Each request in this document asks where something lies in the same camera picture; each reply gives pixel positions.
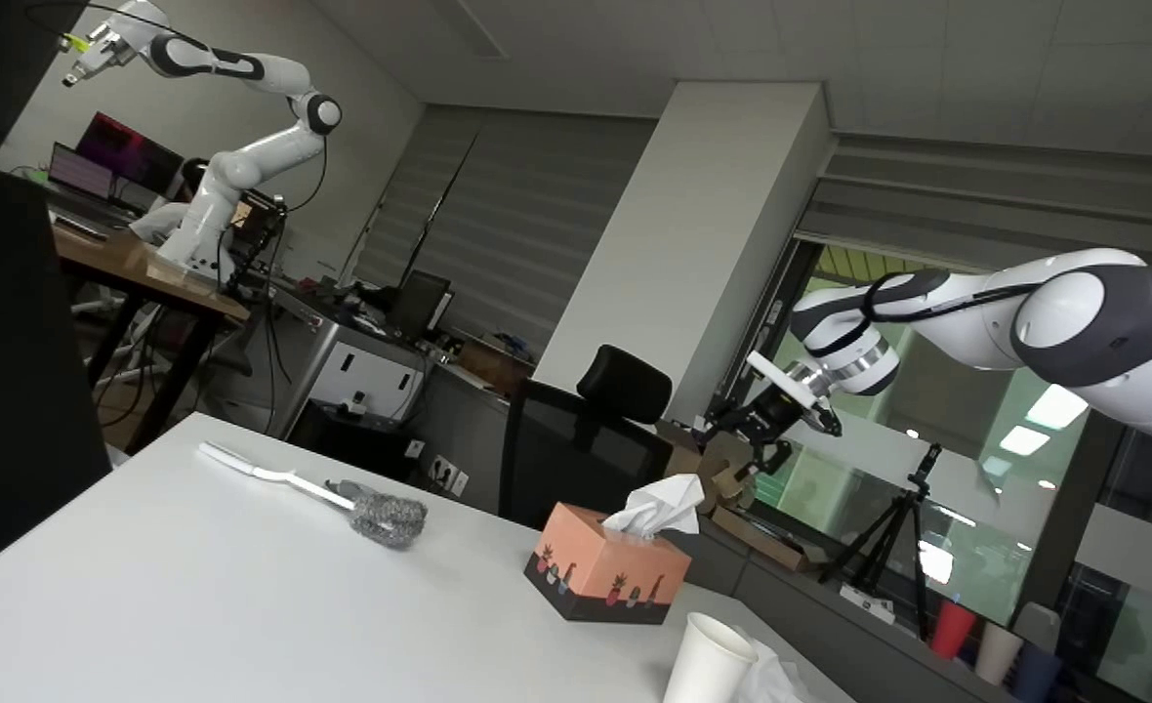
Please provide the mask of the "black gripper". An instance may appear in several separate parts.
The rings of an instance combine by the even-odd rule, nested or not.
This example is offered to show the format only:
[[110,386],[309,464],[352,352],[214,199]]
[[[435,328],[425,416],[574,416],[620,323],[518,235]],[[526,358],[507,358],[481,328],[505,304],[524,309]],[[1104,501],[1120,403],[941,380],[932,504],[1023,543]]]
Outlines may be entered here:
[[746,363],[766,380],[766,386],[731,416],[731,429],[751,442],[755,464],[763,472],[776,472],[790,462],[780,432],[798,423],[830,436],[844,432],[830,403],[831,376],[818,358],[776,366],[763,352],[751,352]]

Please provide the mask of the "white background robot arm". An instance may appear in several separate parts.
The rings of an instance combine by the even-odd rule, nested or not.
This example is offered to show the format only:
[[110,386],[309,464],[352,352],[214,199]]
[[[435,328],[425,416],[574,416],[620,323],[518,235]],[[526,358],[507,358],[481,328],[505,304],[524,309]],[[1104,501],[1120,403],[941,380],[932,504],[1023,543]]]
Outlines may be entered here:
[[63,50],[72,56],[63,74],[68,87],[140,58],[162,77],[239,77],[291,107],[292,121],[287,130],[214,151],[188,203],[158,203],[129,222],[136,237],[158,237],[154,253],[183,278],[226,280],[233,272],[226,258],[226,228],[241,194],[269,177],[322,155],[345,121],[345,107],[313,81],[304,63],[267,50],[211,46],[173,26],[154,0],[124,0],[94,32],[68,34]]

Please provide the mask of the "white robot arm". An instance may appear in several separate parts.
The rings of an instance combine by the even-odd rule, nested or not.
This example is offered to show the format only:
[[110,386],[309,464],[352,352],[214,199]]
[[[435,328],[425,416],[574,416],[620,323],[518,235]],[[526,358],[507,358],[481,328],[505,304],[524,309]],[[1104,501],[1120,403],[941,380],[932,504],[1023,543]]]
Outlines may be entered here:
[[755,462],[776,472],[775,444],[798,423],[840,432],[831,396],[880,396],[897,352],[884,323],[905,323],[941,354],[977,373],[1027,366],[1078,396],[1089,409],[1152,432],[1152,258],[1095,245],[1007,270],[901,270],[873,287],[804,294],[794,304],[800,358],[746,363],[766,380],[714,418],[744,432]]

